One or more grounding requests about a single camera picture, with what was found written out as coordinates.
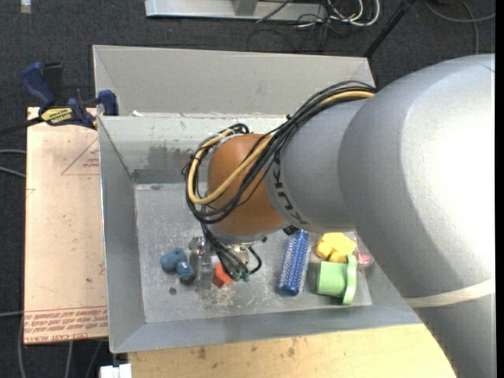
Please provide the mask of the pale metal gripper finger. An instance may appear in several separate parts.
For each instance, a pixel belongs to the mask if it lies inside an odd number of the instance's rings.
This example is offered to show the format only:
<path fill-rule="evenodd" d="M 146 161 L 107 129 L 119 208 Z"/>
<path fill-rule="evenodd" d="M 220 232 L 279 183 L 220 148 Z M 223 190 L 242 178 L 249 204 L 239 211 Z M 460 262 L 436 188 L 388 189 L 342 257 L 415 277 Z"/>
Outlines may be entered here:
<path fill-rule="evenodd" d="M 189 243 L 189 262 L 193 269 L 200 269 L 203 259 L 203 238 L 194 237 Z"/>
<path fill-rule="evenodd" d="M 200 264 L 200 288 L 210 289 L 213 286 L 214 266 L 213 256 L 209 255 L 201 260 Z"/>

